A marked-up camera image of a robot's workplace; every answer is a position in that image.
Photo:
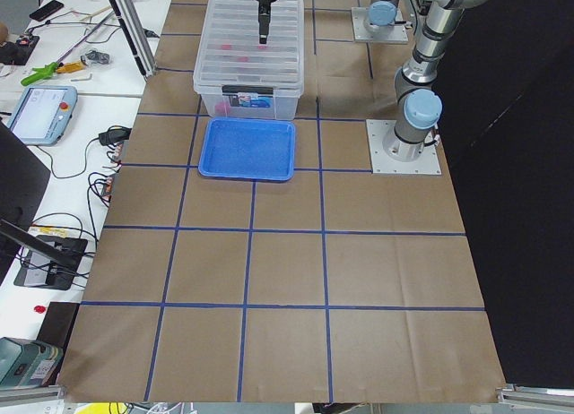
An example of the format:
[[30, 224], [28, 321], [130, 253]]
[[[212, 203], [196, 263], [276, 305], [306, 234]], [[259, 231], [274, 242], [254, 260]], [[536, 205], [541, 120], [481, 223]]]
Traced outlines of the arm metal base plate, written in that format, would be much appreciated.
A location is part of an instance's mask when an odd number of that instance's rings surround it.
[[351, 12], [355, 42], [400, 45], [408, 43], [406, 27], [400, 10], [396, 11], [396, 20], [393, 23], [382, 26], [370, 22], [368, 7], [353, 7]]
[[395, 135], [395, 120], [366, 121], [371, 170], [375, 175], [440, 176], [437, 145], [426, 146], [432, 139], [428, 133], [423, 142], [409, 144]]

